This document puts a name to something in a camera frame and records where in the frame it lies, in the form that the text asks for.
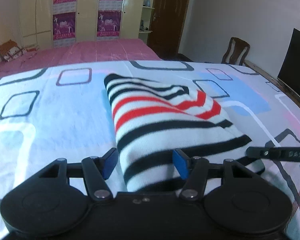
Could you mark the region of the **striped knit children's sweater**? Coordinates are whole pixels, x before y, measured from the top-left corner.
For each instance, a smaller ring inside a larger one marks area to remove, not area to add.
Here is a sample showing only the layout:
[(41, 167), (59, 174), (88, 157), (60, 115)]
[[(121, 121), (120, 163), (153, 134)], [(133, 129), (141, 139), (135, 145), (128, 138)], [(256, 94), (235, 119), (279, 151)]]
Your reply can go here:
[(104, 86), (129, 192), (181, 189), (184, 181), (172, 160), (176, 149), (215, 164), (234, 159), (256, 174), (264, 172), (262, 161), (245, 155), (251, 138), (201, 90), (117, 74), (106, 76)]

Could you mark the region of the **white patterned bed sheet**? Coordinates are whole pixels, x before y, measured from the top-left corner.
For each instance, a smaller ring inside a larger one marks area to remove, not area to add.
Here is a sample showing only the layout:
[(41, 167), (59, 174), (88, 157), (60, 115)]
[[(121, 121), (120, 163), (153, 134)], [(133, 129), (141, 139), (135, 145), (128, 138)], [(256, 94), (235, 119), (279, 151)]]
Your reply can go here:
[(300, 162), (257, 159), (256, 174), (209, 161), (203, 198), (184, 201), (183, 187), (129, 192), (118, 152), (106, 180), (113, 199), (92, 201), (81, 161), (117, 149), (110, 74), (201, 90), (249, 147), (300, 147), (300, 108), (247, 67), (109, 61), (1, 77), (0, 239), (300, 239)]

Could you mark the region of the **black television screen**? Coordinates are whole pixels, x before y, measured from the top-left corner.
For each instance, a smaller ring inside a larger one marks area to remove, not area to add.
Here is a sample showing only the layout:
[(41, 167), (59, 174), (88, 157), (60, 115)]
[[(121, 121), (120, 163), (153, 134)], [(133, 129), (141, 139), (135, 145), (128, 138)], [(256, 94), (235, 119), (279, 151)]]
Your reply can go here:
[(300, 96), (300, 31), (293, 29), (286, 57), (277, 77)]

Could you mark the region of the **dark wooden chair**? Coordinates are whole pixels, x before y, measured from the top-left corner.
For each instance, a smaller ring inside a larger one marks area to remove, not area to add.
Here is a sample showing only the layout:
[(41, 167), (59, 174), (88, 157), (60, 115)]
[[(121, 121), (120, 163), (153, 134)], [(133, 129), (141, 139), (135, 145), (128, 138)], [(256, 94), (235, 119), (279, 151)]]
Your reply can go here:
[(223, 64), (238, 64), (243, 65), (245, 58), (250, 50), (250, 44), (244, 40), (231, 37), (226, 53), (223, 55)]

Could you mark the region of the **pink bed sheet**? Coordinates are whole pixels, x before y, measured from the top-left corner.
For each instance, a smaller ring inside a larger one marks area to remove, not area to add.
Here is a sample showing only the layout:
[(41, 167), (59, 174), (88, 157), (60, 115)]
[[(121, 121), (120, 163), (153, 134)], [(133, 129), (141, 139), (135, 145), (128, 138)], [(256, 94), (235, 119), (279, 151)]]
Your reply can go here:
[(0, 78), (40, 68), (104, 61), (159, 61), (160, 57), (140, 39), (78, 42), (68, 47), (26, 52), (0, 63)]

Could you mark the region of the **orange patterned cushion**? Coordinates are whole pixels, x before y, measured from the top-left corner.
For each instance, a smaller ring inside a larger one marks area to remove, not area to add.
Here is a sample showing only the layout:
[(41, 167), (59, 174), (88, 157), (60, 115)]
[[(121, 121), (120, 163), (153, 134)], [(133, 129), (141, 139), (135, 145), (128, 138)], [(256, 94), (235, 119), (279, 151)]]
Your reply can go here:
[(0, 45), (0, 58), (2, 61), (10, 62), (23, 56), (26, 50), (20, 46), (15, 41), (8, 40), (7, 42)]

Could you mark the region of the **corner shelf unit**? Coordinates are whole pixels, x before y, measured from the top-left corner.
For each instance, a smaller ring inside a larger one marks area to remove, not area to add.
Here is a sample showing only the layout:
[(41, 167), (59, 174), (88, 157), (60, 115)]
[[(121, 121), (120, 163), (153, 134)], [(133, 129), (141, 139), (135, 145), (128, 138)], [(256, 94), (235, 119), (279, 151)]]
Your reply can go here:
[(148, 42), (149, 34), (152, 33), (151, 22), (152, 14), (154, 12), (154, 0), (142, 1), (142, 13), (139, 26), (139, 39), (145, 44)]

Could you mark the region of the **lower right purple poster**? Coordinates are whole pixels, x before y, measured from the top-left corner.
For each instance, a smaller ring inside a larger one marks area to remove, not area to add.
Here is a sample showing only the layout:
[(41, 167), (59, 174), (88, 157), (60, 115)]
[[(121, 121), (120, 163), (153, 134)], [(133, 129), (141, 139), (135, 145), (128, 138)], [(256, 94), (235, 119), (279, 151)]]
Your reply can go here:
[(97, 40), (114, 40), (120, 37), (121, 11), (98, 11)]

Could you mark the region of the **lower left purple poster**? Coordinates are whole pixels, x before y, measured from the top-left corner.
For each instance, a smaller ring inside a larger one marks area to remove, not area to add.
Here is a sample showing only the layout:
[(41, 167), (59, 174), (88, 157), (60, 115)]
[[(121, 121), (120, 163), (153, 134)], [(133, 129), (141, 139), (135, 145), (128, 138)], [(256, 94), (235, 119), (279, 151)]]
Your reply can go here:
[(54, 48), (73, 45), (76, 42), (76, 13), (53, 15), (52, 31)]

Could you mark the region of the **cream wardrobe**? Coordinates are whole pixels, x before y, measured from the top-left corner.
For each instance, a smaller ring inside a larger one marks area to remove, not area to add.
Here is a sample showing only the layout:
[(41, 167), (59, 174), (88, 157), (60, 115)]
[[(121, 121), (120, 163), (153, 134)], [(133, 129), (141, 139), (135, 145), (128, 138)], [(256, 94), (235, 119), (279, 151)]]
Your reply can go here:
[[(143, 0), (123, 0), (119, 38), (139, 38)], [(99, 0), (77, 0), (76, 42), (97, 41)], [(22, 43), (32, 49), (53, 47), (53, 0), (20, 0)]]

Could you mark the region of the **dark wooden door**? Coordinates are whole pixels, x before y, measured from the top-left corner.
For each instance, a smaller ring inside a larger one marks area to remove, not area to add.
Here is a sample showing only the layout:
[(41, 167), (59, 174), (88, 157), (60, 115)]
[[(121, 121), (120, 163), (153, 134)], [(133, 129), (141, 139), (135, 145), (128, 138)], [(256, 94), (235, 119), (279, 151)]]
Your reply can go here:
[(163, 60), (176, 58), (189, 0), (154, 0), (147, 45)]

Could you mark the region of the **wooden bed frame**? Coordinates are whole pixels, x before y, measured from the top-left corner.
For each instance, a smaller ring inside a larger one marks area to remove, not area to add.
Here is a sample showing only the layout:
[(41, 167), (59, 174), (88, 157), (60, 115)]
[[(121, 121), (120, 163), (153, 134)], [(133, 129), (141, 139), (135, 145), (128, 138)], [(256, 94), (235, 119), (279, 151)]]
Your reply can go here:
[(244, 60), (243, 64), (246, 67), (249, 67), (252, 70), (254, 70), (255, 72), (257, 72), (258, 74), (262, 75), (270, 83), (274, 84), (279, 90), (284, 92), (290, 99), (292, 99), (297, 104), (297, 106), (300, 108), (300, 96), (298, 94), (296, 94), (296, 92), (294, 92), (290, 87), (285, 85), (282, 81), (275, 79), (270, 74), (268, 74), (267, 72), (265, 72), (264, 70), (262, 70), (260, 67), (258, 67), (256, 64), (250, 62), (249, 60)]

